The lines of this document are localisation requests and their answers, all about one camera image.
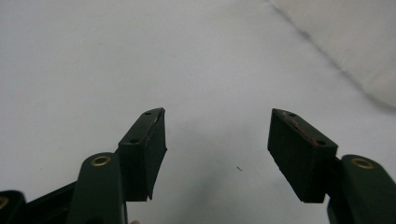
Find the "brass screw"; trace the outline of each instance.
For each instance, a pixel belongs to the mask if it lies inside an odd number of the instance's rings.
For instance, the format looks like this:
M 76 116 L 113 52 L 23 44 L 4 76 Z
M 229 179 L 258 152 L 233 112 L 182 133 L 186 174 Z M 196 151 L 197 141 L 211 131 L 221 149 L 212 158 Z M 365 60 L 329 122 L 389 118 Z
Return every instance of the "brass screw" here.
M 352 163 L 362 169 L 367 169 L 367 170 L 374 169 L 374 165 L 365 159 L 354 158 L 352 159 Z
M 100 156 L 96 157 L 91 161 L 92 166 L 103 166 L 108 164 L 111 161 L 111 159 L 108 156 Z
M 0 210 L 6 207 L 9 202 L 9 198 L 5 196 L 0 196 Z

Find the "white surface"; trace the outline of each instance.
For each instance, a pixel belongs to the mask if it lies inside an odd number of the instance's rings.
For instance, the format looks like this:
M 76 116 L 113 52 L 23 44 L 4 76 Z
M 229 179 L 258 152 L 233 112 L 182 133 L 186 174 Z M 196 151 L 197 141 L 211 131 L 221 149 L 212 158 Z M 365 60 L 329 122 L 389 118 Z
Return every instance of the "white surface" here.
M 142 224 L 328 223 L 266 149 L 273 107 L 396 176 L 396 111 L 266 1 L 1 1 L 0 57 L 0 190 L 28 201 L 159 106 L 169 150 L 154 199 L 128 204 Z
M 396 1 L 272 1 L 368 94 L 396 107 Z

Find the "black plastic part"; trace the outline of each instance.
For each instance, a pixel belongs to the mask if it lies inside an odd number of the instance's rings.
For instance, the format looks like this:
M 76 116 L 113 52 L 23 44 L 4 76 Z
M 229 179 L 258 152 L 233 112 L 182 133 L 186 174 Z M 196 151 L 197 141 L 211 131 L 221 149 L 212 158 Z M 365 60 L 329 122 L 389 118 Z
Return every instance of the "black plastic part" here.
M 395 224 L 396 184 L 380 164 L 346 155 L 342 185 L 356 223 Z
M 152 199 L 154 184 L 166 152 L 165 110 L 157 108 L 143 113 L 119 142 L 116 154 L 120 166 L 126 201 Z
M 125 209 L 118 155 L 100 153 L 85 160 L 66 223 L 125 224 Z
M 298 115 L 273 109 L 268 150 L 298 198 L 323 203 L 326 167 L 338 146 Z
M 64 224 L 76 182 L 29 202 L 26 207 L 33 224 Z
M 0 223 L 19 224 L 26 218 L 25 199 L 16 190 L 0 192 Z

